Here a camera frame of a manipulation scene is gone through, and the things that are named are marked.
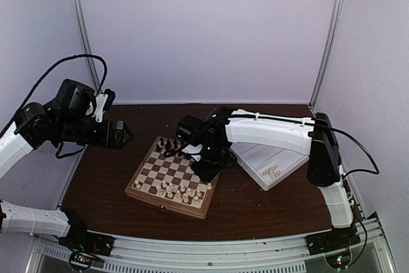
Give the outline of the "white rook corner piece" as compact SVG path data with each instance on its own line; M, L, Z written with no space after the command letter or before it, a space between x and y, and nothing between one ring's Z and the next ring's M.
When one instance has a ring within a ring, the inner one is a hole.
M136 189L140 190L140 189L141 189L141 184L140 184L140 182L136 182L136 183L134 184L134 187L135 187Z

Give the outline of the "white tall piece carried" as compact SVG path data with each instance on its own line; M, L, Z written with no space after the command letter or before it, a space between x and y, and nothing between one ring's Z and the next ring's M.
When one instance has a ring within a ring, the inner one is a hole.
M167 197L169 199L173 199L174 198L174 194L173 194L173 184L169 183L166 187L166 192L167 192Z

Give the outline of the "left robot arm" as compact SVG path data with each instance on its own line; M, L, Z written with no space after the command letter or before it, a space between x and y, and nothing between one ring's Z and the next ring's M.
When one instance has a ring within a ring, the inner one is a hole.
M89 86L65 79L50 102L24 104L1 136L1 176L22 158L49 141L57 159L65 143L119 150L134 135L123 120L104 118L115 93L96 94ZM1 232L53 235L67 238L78 250L92 243L91 234L74 210L41 210L1 201Z

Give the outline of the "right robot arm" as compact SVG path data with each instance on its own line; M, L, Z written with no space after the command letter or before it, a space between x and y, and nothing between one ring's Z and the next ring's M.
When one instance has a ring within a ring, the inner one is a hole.
M280 149L308 158L307 180L322 193L332 227L328 243L339 249L352 238L351 202L345 188L345 175L339 145L329 118L291 118L218 106L205 118L184 116L177 124L176 137L184 142L183 152L194 161L194 172L206 182L226 163L230 148L253 145L254 170L268 171L267 150Z

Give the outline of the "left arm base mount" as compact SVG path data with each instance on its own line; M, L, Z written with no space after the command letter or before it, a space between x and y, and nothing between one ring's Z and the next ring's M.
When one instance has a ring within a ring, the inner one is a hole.
M88 230L86 223L74 209L62 209L68 218L69 230L59 243L67 248L86 252L92 255L110 256L114 245L114 237L93 233Z

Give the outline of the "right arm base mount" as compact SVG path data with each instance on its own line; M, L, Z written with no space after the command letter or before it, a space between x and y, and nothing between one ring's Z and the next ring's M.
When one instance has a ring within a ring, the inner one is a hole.
M346 249L360 243L356 227L333 228L330 231L308 235L305 238L310 255Z

